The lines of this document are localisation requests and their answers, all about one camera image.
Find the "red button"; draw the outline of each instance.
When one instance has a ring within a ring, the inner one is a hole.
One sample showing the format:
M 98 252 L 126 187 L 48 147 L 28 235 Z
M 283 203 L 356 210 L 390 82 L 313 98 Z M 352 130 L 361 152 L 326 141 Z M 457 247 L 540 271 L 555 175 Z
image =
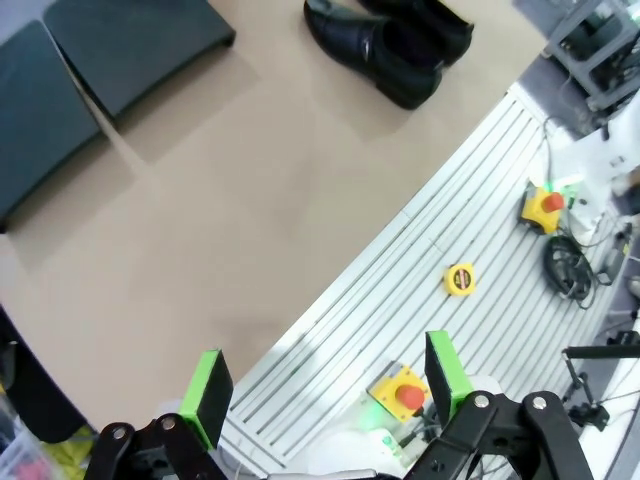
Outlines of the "red button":
M 564 197 L 558 192 L 550 193 L 547 198 L 542 201 L 542 209 L 547 212 L 555 212 L 564 208 Z
M 409 410 L 417 410 L 424 403 L 424 392 L 414 385 L 400 385 L 396 389 L 396 400 Z

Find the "black bracket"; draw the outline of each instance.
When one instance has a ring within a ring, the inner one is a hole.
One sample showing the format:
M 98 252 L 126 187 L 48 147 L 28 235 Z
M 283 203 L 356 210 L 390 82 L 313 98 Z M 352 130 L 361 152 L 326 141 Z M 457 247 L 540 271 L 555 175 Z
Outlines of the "black bracket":
M 92 453 L 85 480 L 161 479 L 226 480 L 197 434 L 180 415 L 170 413 L 140 431 L 112 423 Z

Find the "metal rod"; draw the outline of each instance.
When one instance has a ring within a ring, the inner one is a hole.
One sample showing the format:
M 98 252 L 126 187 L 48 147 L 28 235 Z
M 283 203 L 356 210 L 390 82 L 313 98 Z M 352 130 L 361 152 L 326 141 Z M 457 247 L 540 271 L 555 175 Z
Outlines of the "metal rod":
M 640 345 L 606 345 L 600 347 L 567 347 L 568 358 L 640 358 Z

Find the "table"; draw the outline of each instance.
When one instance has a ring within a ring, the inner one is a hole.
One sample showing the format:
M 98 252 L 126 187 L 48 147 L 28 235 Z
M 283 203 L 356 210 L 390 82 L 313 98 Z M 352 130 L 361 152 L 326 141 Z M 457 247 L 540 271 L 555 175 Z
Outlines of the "table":
M 545 118 L 518 85 L 509 90 L 236 386 L 225 450 L 259 477 L 286 471 L 390 361 L 424 372 L 429 330 L 447 330 L 465 371 L 494 377 L 514 401 L 566 391 L 571 378 L 560 352 L 590 344 L 621 278 L 581 310 L 547 284 L 547 237 L 517 221 L 529 178 L 547 171 Z M 568 134 L 560 141 L 570 141 Z M 611 240 L 586 252 L 594 268 L 622 227 L 610 206 L 593 241 Z M 442 285 L 457 263 L 474 265 L 477 288 L 468 297 L 448 295 Z
M 471 49 L 406 112 L 320 50 L 300 1 L 211 3 L 234 47 L 118 132 L 98 112 L 108 148 L 43 185 L 0 238 L 0 300 L 97 429 L 146 425 L 204 350 L 241 379 L 544 46 L 508 1 L 452 0 L 477 24 Z

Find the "metal frame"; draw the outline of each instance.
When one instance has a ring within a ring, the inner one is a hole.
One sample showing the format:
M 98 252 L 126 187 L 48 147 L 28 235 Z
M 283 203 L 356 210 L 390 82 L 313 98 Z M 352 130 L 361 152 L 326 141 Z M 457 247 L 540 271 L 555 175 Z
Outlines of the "metal frame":
M 589 59 L 585 61 L 575 60 L 562 47 L 562 42 L 601 3 L 609 5 L 616 18 L 620 20 L 620 32 Z M 638 32 L 638 28 L 638 25 L 629 18 L 626 8 L 619 0 L 581 0 L 551 33 L 545 52 L 556 57 L 580 83 L 582 88 L 587 91 L 590 95 L 587 99 L 589 108 L 592 110 L 605 109 L 638 90 L 640 88 L 640 76 L 630 79 L 613 91 L 603 91 L 592 80 L 591 72 L 620 48 L 631 42 Z
M 225 450 L 260 476 L 286 471 L 389 360 L 423 372 L 426 330 L 448 330 L 467 372 L 493 375 L 516 401 L 566 389 L 560 351 L 591 341 L 615 286 L 599 289 L 586 312 L 562 299 L 543 277 L 544 237 L 517 224 L 529 174 L 546 170 L 544 117 L 521 88 L 510 89 L 238 383 Z M 613 229 L 611 218 L 603 222 L 601 232 Z M 609 248 L 587 257 L 597 266 Z M 475 265 L 469 297 L 442 287 L 445 268 L 458 262 Z

